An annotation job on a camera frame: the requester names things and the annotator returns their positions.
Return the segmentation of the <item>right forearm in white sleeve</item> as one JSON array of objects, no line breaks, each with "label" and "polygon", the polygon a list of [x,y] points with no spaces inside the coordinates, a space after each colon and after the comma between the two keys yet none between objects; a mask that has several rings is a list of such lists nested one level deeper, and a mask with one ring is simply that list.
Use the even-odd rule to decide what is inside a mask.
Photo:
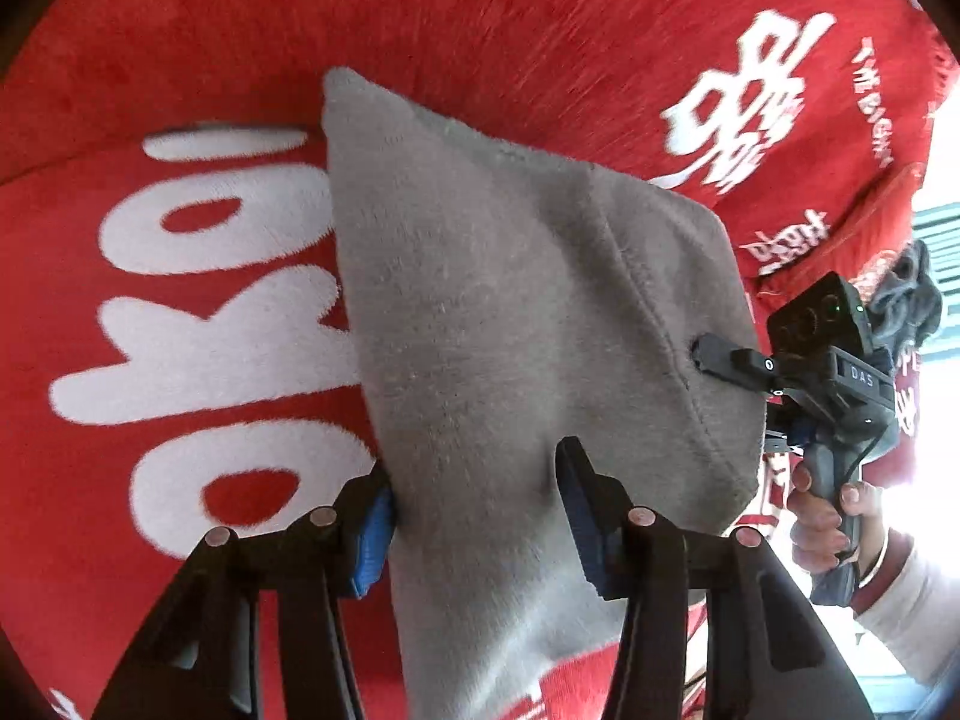
[{"label": "right forearm in white sleeve", "polygon": [[851,608],[914,681],[934,686],[957,663],[958,580],[942,574],[910,535],[889,531]]}]

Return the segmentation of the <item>person's right hand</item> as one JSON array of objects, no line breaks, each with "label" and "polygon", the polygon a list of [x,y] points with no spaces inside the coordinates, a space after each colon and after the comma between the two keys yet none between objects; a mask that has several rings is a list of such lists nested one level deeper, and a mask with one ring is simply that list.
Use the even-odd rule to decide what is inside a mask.
[{"label": "person's right hand", "polygon": [[[811,472],[804,463],[793,471],[793,489],[788,496],[788,511],[796,517],[791,528],[794,562],[809,574],[825,574],[839,566],[839,555],[854,561],[861,577],[880,564],[887,543],[887,527],[882,515],[882,493],[864,481],[844,484],[839,495],[841,509],[812,493]],[[859,546],[853,548],[841,531],[843,517],[861,523]]]}]

